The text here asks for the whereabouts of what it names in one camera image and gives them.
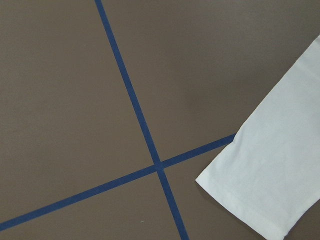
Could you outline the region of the white long-sleeve printed shirt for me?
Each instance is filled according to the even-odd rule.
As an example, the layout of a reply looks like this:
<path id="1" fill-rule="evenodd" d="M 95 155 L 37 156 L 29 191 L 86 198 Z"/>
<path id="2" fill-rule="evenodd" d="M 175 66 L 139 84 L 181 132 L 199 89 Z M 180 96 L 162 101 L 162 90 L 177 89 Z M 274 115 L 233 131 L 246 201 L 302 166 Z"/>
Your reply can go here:
<path id="1" fill-rule="evenodd" d="M 268 240 L 320 198 L 320 40 L 316 38 L 196 182 Z"/>

